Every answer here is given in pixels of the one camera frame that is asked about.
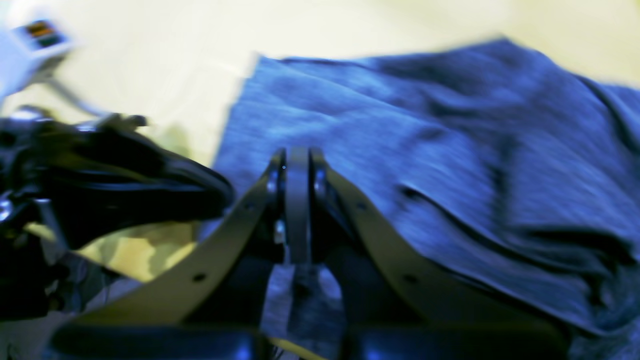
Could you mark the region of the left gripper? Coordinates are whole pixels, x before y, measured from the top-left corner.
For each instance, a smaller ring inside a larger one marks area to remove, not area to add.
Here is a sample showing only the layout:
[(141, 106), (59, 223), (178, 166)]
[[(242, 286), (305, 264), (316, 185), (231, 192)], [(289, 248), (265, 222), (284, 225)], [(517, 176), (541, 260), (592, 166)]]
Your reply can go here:
[(94, 129), (52, 118), (1, 120), (1, 319), (44, 317), (47, 265), (39, 223), (69, 249), (115, 231), (221, 217), (234, 202), (219, 173), (161, 148), (118, 115)]

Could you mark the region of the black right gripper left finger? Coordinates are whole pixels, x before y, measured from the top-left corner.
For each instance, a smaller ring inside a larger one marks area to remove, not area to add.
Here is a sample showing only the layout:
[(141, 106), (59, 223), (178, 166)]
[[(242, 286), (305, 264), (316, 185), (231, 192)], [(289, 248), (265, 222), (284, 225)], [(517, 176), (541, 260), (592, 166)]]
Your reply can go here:
[(259, 330), (275, 264), (301, 262), (301, 150), (258, 182), (182, 262), (55, 331), (59, 360), (267, 360)]

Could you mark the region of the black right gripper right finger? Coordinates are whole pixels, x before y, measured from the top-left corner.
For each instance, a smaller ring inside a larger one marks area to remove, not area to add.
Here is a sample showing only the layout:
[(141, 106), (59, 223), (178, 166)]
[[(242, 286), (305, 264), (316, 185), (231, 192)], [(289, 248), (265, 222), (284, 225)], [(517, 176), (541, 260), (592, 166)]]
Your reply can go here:
[(317, 148), (299, 149), (299, 262), (342, 292), (342, 360), (565, 360), (565, 334), (419, 255)]

